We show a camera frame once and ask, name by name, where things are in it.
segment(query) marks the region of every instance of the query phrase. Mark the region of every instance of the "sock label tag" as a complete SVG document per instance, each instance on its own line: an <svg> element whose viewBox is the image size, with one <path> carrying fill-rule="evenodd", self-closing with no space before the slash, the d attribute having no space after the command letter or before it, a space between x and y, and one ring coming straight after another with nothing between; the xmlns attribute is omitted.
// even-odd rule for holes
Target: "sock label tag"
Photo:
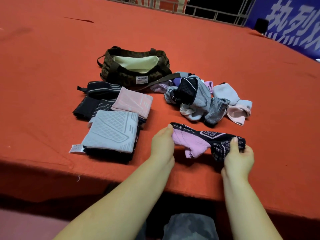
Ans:
<svg viewBox="0 0 320 240"><path fill-rule="evenodd" d="M136 84L145 84L148 83L148 76L136 76Z"/></svg>
<svg viewBox="0 0 320 240"><path fill-rule="evenodd" d="M85 155L86 153L83 151L84 149L85 148L82 144L72 145L69 153Z"/></svg>

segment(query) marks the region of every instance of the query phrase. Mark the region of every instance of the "blue banner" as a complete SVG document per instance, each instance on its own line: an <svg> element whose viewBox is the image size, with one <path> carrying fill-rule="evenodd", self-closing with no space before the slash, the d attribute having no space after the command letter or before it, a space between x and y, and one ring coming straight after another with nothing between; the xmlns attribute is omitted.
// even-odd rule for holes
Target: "blue banner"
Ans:
<svg viewBox="0 0 320 240"><path fill-rule="evenodd" d="M320 0L256 0L246 26L269 20L266 36L311 59L320 58Z"/></svg>

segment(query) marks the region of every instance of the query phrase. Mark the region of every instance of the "pants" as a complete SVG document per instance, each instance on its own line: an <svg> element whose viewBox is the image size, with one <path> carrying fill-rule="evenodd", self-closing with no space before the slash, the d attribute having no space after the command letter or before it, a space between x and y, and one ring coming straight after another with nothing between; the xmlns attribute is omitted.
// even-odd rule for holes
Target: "pants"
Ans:
<svg viewBox="0 0 320 240"><path fill-rule="evenodd" d="M135 240L146 239L146 228L145 222ZM219 240L213 219L200 214L176 214L163 230L162 240Z"/></svg>

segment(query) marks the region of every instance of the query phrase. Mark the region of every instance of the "red tablecloth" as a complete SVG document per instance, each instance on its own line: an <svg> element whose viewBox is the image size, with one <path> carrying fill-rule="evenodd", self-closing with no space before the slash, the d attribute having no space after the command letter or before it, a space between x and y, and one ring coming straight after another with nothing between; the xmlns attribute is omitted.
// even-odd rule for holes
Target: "red tablecloth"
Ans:
<svg viewBox="0 0 320 240"><path fill-rule="evenodd" d="M172 71L228 82L241 99L253 101L243 127L224 118L214 130L244 137L253 148L249 180L267 209L320 219L317 62L246 28L105 0L0 0L0 18L0 160L17 168L1 174L0 193L40 201L101 191L105 183L72 185L78 175L80 182L123 181L148 158L152 136L169 122L207 129L152 94L129 165L68 153L88 132L72 111L83 98L77 85L100 80L97 57L114 45L152 47L166 52ZM175 157L167 191L223 200L209 151L187 160L180 148ZM35 170L45 173L35 176ZM54 180L56 173L72 177L72 184ZM60 187L56 193L48 193L52 185ZM38 190L28 194L31 186Z"/></svg>

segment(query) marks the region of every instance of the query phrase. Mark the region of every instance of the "camouflage bag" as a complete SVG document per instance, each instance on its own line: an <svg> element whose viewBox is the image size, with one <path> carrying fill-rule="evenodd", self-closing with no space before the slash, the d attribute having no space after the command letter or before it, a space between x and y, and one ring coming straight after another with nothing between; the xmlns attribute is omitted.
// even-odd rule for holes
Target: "camouflage bag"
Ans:
<svg viewBox="0 0 320 240"><path fill-rule="evenodd" d="M135 91L180 77L179 73L172 74L166 53L153 48L147 52L134 52L113 46L97 59L97 63L102 68L102 80Z"/></svg>

